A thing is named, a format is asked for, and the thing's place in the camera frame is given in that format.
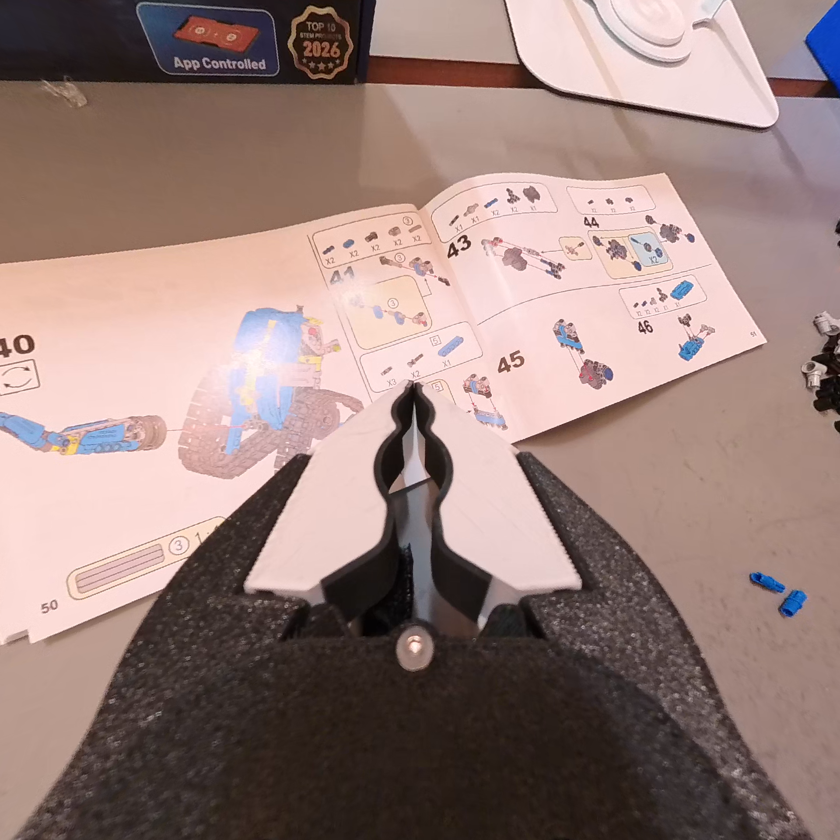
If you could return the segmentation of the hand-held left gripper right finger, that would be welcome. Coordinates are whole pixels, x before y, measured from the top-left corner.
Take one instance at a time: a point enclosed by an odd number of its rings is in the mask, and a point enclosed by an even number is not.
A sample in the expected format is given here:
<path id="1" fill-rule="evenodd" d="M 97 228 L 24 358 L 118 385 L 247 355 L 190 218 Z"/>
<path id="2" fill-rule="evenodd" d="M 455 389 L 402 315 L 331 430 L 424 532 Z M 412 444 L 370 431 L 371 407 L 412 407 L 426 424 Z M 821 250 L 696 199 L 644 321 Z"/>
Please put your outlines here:
<path id="1" fill-rule="evenodd" d="M 424 463 L 438 488 L 431 568 L 439 594 L 473 622 L 501 604 L 582 580 L 517 450 L 428 385 L 415 385 Z"/>

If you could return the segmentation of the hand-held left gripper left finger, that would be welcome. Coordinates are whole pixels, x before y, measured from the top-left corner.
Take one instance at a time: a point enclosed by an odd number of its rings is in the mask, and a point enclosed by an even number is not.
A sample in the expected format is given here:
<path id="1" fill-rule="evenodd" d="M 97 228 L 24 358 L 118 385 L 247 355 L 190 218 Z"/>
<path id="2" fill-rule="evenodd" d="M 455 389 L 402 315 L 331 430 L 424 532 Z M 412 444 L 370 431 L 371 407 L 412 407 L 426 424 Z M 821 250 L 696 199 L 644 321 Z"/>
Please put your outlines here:
<path id="1" fill-rule="evenodd" d="M 413 419 L 404 381 L 315 447 L 245 582 L 307 602 L 378 602 L 396 579 L 389 492 Z"/>

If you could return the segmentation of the instruction booklet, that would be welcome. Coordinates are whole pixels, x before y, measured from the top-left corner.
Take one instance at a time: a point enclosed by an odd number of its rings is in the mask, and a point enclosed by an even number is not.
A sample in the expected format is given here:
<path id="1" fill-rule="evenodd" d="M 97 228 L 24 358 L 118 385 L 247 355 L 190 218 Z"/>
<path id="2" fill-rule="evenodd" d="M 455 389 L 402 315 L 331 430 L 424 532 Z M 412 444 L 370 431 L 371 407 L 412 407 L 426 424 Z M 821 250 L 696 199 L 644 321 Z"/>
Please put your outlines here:
<path id="1" fill-rule="evenodd" d="M 2 644 L 158 592 L 403 380 L 517 444 L 766 342 L 663 174 L 5 264 L 1 310 Z"/>

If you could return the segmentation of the pile of small building parts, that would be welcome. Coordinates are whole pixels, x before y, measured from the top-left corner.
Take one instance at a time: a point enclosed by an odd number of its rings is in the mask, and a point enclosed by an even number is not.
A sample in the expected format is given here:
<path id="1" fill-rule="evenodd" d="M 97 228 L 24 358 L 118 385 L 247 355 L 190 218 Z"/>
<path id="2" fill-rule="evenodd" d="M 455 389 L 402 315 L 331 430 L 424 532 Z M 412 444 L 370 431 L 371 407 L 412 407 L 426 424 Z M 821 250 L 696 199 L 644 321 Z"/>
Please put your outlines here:
<path id="1" fill-rule="evenodd" d="M 822 351 L 805 362 L 801 372 L 806 389 L 813 394 L 813 408 L 819 413 L 839 414 L 839 321 L 828 311 L 813 319 L 824 344 Z"/>

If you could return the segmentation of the white stand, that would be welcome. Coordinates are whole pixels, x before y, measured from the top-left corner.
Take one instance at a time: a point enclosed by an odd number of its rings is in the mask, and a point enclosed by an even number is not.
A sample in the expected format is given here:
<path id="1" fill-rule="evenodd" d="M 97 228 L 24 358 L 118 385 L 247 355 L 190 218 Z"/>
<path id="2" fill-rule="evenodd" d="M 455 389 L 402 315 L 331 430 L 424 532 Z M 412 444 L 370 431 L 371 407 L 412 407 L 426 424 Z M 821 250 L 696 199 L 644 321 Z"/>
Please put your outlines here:
<path id="1" fill-rule="evenodd" d="M 756 129 L 779 118 L 732 2 L 506 6 L 522 64 L 551 89 Z"/>

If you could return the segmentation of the clear plastic scrap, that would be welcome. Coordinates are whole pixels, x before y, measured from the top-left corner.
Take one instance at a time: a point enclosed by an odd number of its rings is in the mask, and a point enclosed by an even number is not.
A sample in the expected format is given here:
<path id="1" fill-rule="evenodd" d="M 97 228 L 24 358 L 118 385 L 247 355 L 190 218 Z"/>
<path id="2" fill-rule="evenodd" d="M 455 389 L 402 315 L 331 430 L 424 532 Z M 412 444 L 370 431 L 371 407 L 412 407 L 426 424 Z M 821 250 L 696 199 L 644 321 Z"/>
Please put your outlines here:
<path id="1" fill-rule="evenodd" d="M 50 95 L 64 101 L 74 109 L 81 109 L 88 105 L 85 93 L 67 77 L 63 80 L 42 80 L 40 85 Z"/>

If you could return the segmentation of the dark blue toy box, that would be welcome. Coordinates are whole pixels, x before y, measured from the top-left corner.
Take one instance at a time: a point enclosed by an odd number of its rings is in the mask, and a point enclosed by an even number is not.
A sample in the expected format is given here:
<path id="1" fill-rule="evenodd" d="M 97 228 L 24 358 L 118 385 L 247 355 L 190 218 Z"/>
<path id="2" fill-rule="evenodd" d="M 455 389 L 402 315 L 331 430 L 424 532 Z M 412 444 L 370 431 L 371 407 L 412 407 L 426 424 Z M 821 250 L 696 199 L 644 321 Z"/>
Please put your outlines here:
<path id="1" fill-rule="evenodd" d="M 2 1 L 5 81 L 352 85 L 375 1 Z"/>

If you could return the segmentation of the blue bin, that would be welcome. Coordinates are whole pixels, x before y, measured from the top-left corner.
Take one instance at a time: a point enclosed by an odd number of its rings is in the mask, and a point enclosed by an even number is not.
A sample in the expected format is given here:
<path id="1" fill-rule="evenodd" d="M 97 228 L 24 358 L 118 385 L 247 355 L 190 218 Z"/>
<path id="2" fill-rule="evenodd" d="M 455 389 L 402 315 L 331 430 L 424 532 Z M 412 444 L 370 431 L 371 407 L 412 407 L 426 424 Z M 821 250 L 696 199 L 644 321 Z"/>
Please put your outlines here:
<path id="1" fill-rule="evenodd" d="M 817 65 L 839 91 L 839 1 L 826 11 L 805 38 Z"/>

